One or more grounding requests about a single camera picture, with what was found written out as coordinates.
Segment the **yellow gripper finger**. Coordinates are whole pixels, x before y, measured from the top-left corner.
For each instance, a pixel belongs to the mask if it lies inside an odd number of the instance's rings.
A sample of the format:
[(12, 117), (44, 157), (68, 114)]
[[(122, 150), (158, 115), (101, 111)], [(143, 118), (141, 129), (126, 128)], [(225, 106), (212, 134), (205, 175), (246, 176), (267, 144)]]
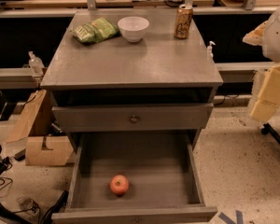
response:
[(264, 21), (253, 31), (246, 34), (243, 38), (243, 42), (252, 46), (261, 46), (263, 43), (263, 34), (264, 34), (266, 24), (267, 22)]
[(280, 106), (280, 63), (275, 63), (264, 74), (250, 117), (259, 122), (268, 121)]

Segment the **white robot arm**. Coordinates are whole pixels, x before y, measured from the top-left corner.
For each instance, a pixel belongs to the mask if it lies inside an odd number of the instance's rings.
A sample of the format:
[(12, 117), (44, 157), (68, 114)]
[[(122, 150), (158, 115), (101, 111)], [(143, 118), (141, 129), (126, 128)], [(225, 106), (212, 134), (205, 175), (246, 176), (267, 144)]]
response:
[(280, 7), (268, 20), (246, 34), (243, 42), (261, 46), (263, 56), (273, 61), (273, 66), (264, 74), (264, 80), (250, 111), (252, 119), (266, 122), (280, 106)]

